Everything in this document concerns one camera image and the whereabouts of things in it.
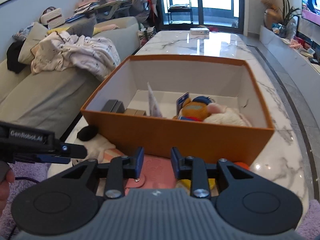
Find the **sofa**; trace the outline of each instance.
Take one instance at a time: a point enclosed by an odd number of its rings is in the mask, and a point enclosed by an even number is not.
[[[120,28],[104,31],[94,37],[111,39],[121,60],[139,49],[134,17],[99,23],[116,24]],[[32,75],[30,67],[19,74],[0,63],[0,120],[55,132],[60,138],[79,114],[81,106],[100,82],[88,71],[69,68]]]

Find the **gray ribbed surface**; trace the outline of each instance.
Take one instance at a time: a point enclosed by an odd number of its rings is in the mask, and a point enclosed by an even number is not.
[[[20,233],[17,240],[45,240]],[[183,189],[131,189],[127,197],[105,201],[83,228],[47,240],[303,240],[293,230],[277,236],[255,236],[226,224],[211,202],[187,196]]]

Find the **tv screen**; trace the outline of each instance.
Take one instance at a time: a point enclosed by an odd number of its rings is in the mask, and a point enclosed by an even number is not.
[[[302,18],[320,25],[320,0],[302,0]]]

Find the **human hand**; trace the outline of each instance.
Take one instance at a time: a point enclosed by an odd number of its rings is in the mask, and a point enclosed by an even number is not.
[[[5,180],[0,184],[0,217],[2,216],[2,211],[4,210],[10,193],[9,183],[14,182],[13,170],[9,170],[5,177]]]

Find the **pink pouch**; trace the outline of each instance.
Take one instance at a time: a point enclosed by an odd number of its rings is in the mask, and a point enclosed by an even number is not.
[[[145,155],[139,179],[128,179],[125,194],[130,188],[175,188],[176,178],[170,159]]]

